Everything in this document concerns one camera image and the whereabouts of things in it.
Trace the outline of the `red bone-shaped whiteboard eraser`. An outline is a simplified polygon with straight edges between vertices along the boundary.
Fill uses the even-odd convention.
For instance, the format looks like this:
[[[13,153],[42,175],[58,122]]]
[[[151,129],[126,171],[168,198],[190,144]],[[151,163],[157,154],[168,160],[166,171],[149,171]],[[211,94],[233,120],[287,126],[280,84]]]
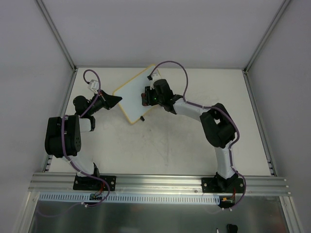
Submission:
[[[146,100],[146,95],[144,93],[141,94],[141,99],[142,99],[142,105],[147,106],[147,100]]]

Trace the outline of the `yellow-framed whiteboard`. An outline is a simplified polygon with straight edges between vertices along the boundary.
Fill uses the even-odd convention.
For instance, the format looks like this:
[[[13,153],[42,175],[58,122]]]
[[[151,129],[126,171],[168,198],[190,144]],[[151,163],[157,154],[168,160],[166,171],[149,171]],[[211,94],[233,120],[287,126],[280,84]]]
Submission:
[[[141,94],[144,93],[144,88],[150,85],[151,81],[147,76],[154,68],[154,64],[148,66],[113,92],[113,96],[122,97],[118,105],[130,124],[135,124],[153,108],[142,105]]]

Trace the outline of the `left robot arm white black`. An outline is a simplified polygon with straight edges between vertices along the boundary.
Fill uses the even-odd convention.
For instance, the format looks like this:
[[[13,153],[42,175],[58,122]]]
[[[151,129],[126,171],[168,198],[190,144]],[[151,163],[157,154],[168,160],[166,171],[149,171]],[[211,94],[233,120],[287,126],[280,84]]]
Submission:
[[[110,110],[122,100],[103,90],[88,100],[77,96],[73,100],[75,114],[64,117],[50,117],[48,120],[45,150],[48,155],[63,159],[76,171],[74,190],[108,191],[111,190],[100,175],[98,167],[80,151],[82,147],[81,133],[92,132],[96,127],[93,116],[101,109]]]

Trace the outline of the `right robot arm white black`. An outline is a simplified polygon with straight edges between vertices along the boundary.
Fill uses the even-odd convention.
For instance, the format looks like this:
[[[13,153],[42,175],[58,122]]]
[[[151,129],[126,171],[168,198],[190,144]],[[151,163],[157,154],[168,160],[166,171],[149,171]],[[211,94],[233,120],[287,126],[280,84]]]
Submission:
[[[160,105],[165,111],[201,122],[207,141],[214,147],[217,171],[207,187],[213,192],[228,192],[235,186],[238,174],[234,168],[231,147],[235,142],[236,126],[226,108],[217,103],[204,107],[174,94],[165,79],[146,86],[141,94],[143,106]]]

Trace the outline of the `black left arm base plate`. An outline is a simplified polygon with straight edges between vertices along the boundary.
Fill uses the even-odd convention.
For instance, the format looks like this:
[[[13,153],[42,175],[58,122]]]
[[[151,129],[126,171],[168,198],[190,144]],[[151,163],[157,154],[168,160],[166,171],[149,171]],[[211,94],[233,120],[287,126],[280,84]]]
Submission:
[[[101,179],[105,180],[109,187],[110,191],[115,191],[115,186],[116,186],[116,176],[111,176],[111,175],[101,175]],[[78,191],[99,191],[103,185],[103,182],[93,179],[90,177],[79,177],[75,176],[75,180],[73,183],[73,190],[78,190]]]

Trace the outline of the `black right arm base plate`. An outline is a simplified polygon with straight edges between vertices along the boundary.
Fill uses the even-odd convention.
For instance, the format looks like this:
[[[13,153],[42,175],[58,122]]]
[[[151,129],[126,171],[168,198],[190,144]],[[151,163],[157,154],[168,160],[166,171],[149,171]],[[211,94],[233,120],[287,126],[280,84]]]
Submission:
[[[203,177],[201,179],[203,193],[233,193],[242,194],[245,191],[245,184],[242,178],[235,178],[229,181],[218,181],[214,177]]]

